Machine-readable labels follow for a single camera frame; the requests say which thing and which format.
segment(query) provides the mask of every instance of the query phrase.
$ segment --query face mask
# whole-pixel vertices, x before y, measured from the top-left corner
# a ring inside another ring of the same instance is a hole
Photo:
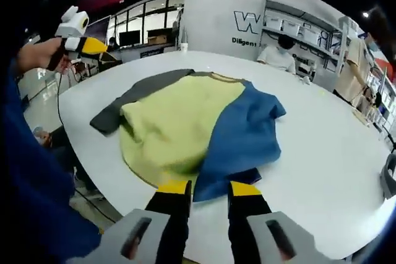
[[[279,53],[282,54],[282,55],[287,53],[287,49],[279,47],[278,50],[279,50]]]
[[[371,50],[371,51],[373,51],[373,52],[378,52],[379,51],[379,48],[378,48],[378,45],[375,43],[375,42],[370,42],[368,45],[367,45],[367,47]]]

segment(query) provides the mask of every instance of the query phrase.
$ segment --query white round table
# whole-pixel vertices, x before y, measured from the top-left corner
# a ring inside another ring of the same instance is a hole
[[[317,85],[256,62],[189,51],[147,57],[86,80],[59,98],[64,128],[80,162],[120,214],[144,209],[155,189],[124,163],[119,133],[103,136],[90,120],[132,85],[151,75],[191,68],[250,80],[277,96],[287,114],[277,120],[282,154],[259,168],[255,186],[272,211],[282,211],[314,235],[316,248],[339,259],[384,228],[395,199],[383,201],[379,173],[389,150],[350,106]],[[194,203],[184,256],[199,263],[233,263],[227,197]]]

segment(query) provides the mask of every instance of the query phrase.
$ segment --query white shirt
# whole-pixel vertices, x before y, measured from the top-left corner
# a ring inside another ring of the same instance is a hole
[[[279,53],[276,46],[267,46],[263,52],[261,52],[257,61],[262,61],[268,65],[276,67],[277,69],[296,74],[296,63],[293,56],[289,53]]]
[[[364,40],[354,38],[348,48],[347,61],[351,61],[358,66],[359,73],[363,80],[367,80],[370,71],[370,64],[364,56]],[[335,90],[346,100],[351,101],[353,106],[359,102],[359,96],[363,94],[363,87],[353,75],[350,65],[346,62],[340,78],[335,84]]]

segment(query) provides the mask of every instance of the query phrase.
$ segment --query white cup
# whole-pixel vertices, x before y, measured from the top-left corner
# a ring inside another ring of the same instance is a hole
[[[180,50],[182,51],[182,52],[187,52],[187,49],[188,49],[188,43],[181,43],[180,44]]]

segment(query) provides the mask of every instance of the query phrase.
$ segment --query gray shirt sleeve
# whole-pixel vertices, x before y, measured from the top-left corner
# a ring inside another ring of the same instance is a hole
[[[102,134],[110,134],[116,131],[121,123],[119,111],[125,104],[136,102],[145,98],[156,91],[177,82],[182,77],[193,74],[193,69],[178,69],[152,77],[147,77],[135,83],[132,88],[125,92],[121,97],[115,99],[105,107],[91,121],[90,125]]]

